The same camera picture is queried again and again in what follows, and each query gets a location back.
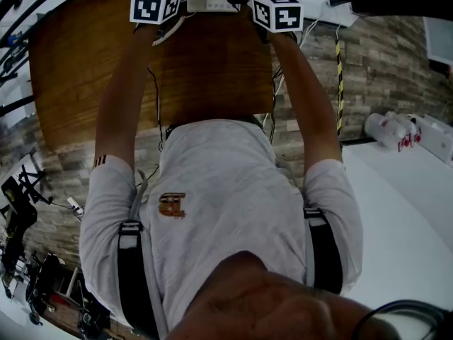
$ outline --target white t-shirt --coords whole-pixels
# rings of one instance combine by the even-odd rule
[[[107,156],[90,178],[81,225],[80,257],[86,287],[123,318],[117,276],[121,222],[137,194],[132,169]],[[165,193],[183,193],[184,218],[159,212]],[[307,172],[303,193],[331,224],[343,267],[343,287],[362,268],[362,223],[342,163],[324,160]],[[304,200],[277,169],[269,140],[256,125],[209,120],[176,128],[161,155],[160,177],[140,219],[152,242],[145,268],[154,264],[168,329],[183,318],[216,266],[240,251],[269,271],[305,283]]]

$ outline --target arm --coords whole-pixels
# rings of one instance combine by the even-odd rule
[[[135,32],[101,99],[96,126],[95,159],[114,155],[134,168],[134,144],[147,65],[157,25]]]
[[[293,39],[270,34],[304,139],[305,173],[324,159],[342,161],[335,114],[323,87]]]
[[[304,139],[304,200],[309,207],[320,208],[331,225],[347,289],[362,271],[363,233],[354,191],[342,164],[332,105],[293,39],[271,34],[270,41]]]

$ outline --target white cube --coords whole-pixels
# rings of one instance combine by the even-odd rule
[[[177,14],[179,3],[180,0],[131,0],[130,21],[162,24]]]
[[[302,30],[304,6],[298,0],[252,0],[253,21],[272,33]]]

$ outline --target strap buckle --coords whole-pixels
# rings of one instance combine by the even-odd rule
[[[128,220],[127,222],[121,223],[120,230],[118,231],[120,235],[118,249],[137,248],[141,243],[140,232],[142,229],[142,222],[136,220]]]
[[[142,222],[137,220],[128,220],[123,222],[120,225],[120,231],[118,232],[120,236],[122,235],[140,235],[140,232],[143,230]]]
[[[310,227],[327,225],[327,219],[319,208],[304,208],[304,218],[308,220]]]

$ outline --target yellow and black striped pole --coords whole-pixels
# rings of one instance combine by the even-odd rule
[[[340,137],[343,126],[343,66],[341,64],[340,41],[335,39],[338,65],[338,114],[337,114],[337,136]]]

